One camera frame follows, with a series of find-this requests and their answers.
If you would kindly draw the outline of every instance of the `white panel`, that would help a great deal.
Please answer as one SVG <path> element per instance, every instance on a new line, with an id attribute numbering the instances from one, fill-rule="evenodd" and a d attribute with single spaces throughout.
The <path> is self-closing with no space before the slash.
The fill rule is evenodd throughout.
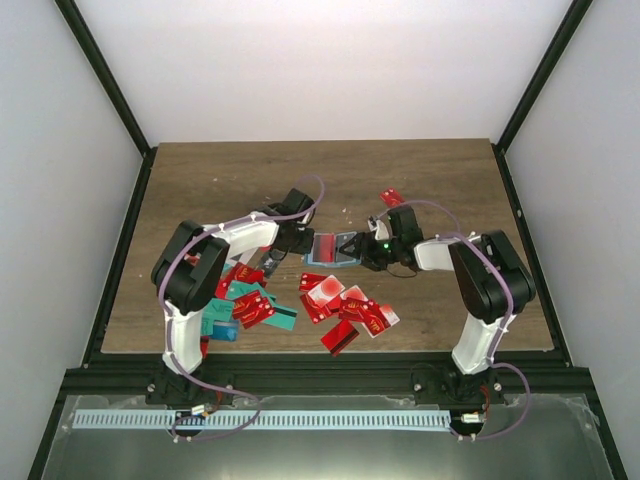
<path id="1" fill-rule="evenodd" d="M 0 7 L 0 476 L 27 478 L 140 158 L 54 2 Z"/>
<path id="2" fill-rule="evenodd" d="M 497 140 L 568 0 L 80 0 L 149 141 Z"/>
<path id="3" fill-rule="evenodd" d="M 594 2 L 509 151 L 574 360 L 640 478 L 640 4 Z"/>

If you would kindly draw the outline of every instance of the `transparent plastic sheet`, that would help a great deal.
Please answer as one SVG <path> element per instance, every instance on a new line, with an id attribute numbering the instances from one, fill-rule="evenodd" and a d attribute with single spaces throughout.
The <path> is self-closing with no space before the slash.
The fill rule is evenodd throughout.
<path id="1" fill-rule="evenodd" d="M 524 396 L 492 405 L 486 433 L 511 424 Z M 143 397 L 74 397 L 65 406 L 45 479 L 607 479 L 612 478 L 583 397 L 533 395 L 526 422 L 502 439 L 459 443 L 445 433 L 258 432 L 219 442 L 174 444 L 165 430 L 73 430 L 77 409 L 159 409 Z M 251 410 L 238 399 L 231 408 Z M 268 397 L 265 410 L 406 410 L 409 397 Z"/>

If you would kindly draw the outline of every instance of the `white backdrop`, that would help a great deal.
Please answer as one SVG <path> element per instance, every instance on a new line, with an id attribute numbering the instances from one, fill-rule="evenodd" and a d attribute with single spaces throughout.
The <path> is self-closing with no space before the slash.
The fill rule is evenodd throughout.
<path id="1" fill-rule="evenodd" d="M 149 142 L 490 137 L 569 0 L 79 0 Z"/>
<path id="2" fill-rule="evenodd" d="M 140 155 L 53 1 L 0 5 L 0 478 L 80 366 Z"/>
<path id="3" fill-rule="evenodd" d="M 640 4 L 594 2 L 509 149 L 560 323 L 640 478 Z"/>

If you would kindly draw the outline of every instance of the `black metal frame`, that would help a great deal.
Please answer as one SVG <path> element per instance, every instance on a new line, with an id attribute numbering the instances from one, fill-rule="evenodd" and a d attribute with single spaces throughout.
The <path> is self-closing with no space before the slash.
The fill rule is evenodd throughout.
<path id="1" fill-rule="evenodd" d="M 74 0 L 56 0 L 56 4 L 138 147 L 142 164 L 83 357 L 82 368 L 68 370 L 64 377 L 29 475 L 29 478 L 33 479 L 40 478 L 44 470 L 67 396 L 150 395 L 147 387 L 162 368 L 160 354 L 119 355 L 101 352 L 104 333 L 157 148 L 151 148 L 145 139 Z M 553 350 L 546 352 L 500 352 L 497 360 L 518 366 L 527 375 L 533 392 L 584 394 L 591 410 L 600 419 L 598 433 L 614 476 L 622 479 L 627 477 L 589 370 L 571 364 L 569 351 L 505 159 L 507 149 L 590 4 L 591 0 L 573 1 L 500 141 L 493 145 L 496 162 L 554 345 Z M 225 381 L 232 382 L 234 387 L 257 395 L 409 394 L 414 395 L 416 402 L 420 404 L 438 404 L 441 408 L 447 409 L 461 408 L 459 402 L 452 403 L 443 397 L 439 389 L 439 379 L 435 378 L 434 367 L 437 369 L 448 362 L 450 355 L 446 352 L 354 353 L 342 354 L 338 358 L 320 354 L 209 354 L 203 363 L 202 374 L 205 381 L 220 381 L 224 378 Z M 519 378 L 511 372 L 500 372 L 500 382 L 503 385 L 503 393 L 523 391 Z M 418 392 L 414 391 L 416 383 L 423 387 Z"/>

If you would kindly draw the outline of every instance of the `wooden tabletop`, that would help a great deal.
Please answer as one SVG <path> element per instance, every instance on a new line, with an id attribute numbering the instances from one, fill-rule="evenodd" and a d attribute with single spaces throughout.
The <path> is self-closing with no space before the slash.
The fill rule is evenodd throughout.
<path id="1" fill-rule="evenodd" d="M 408 140 L 267 143 L 163 144 L 153 167 L 129 250 L 103 351 L 160 352 L 164 320 L 150 272 L 177 225 L 185 219 L 218 223 L 279 201 L 296 180 L 316 173 L 326 196 L 312 227 L 317 232 L 367 229 L 366 219 L 385 206 L 378 198 L 394 187 L 405 198 L 430 199 L 458 216 L 465 233 L 502 229 L 523 259 L 524 250 L 487 140 Z M 315 196 L 313 182 L 298 185 Z M 453 229 L 441 212 L 416 206 L 425 237 Z M 395 265 L 400 275 L 411 273 Z M 359 285 L 378 303 L 390 304 L 401 321 L 372 339 L 364 331 L 346 351 L 450 350 L 457 343 L 466 311 L 455 275 L 421 272 L 394 278 L 363 267 L 305 267 L 289 255 L 268 283 L 278 303 L 298 310 L 292 332 L 268 325 L 240 331 L 234 343 L 212 341 L 219 352 L 326 351 L 320 338 L 337 319 L 314 325 L 298 292 L 300 274 L 335 274 L 346 286 Z M 502 349 L 552 348 L 536 299 L 516 319 Z"/>

